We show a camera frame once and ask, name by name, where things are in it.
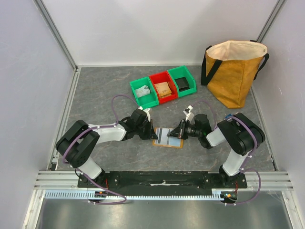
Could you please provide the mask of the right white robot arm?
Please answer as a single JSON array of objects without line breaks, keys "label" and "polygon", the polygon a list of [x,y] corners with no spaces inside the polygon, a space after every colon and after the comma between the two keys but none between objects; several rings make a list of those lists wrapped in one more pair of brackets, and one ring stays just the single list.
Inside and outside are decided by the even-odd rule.
[{"label": "right white robot arm", "polygon": [[194,116],[193,124],[183,119],[168,133],[168,136],[182,140],[195,137],[206,149],[227,142],[231,150],[220,167],[218,176],[219,184],[225,188],[235,183],[235,178],[244,168],[245,160],[265,141],[262,129],[242,113],[236,113],[217,123],[214,130],[210,126],[207,115],[197,114]]}]

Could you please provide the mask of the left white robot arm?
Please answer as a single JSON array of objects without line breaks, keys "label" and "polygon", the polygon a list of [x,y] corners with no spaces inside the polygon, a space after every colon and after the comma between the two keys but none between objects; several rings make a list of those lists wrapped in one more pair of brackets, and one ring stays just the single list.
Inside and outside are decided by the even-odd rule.
[{"label": "left white robot arm", "polygon": [[150,116],[150,108],[137,108],[131,116],[109,125],[89,125],[76,121],[56,143],[56,150],[63,161],[88,176],[94,187],[104,184],[104,170],[93,160],[91,153],[97,144],[126,141],[135,135],[142,140],[157,139]]}]

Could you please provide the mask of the orange leather card holder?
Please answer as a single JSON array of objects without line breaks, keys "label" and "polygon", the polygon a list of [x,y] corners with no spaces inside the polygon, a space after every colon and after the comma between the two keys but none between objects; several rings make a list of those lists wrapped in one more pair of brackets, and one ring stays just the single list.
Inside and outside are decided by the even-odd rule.
[{"label": "orange leather card holder", "polygon": [[167,136],[167,134],[170,133],[173,128],[156,127],[154,130],[158,139],[152,141],[153,146],[183,148],[182,139]]}]

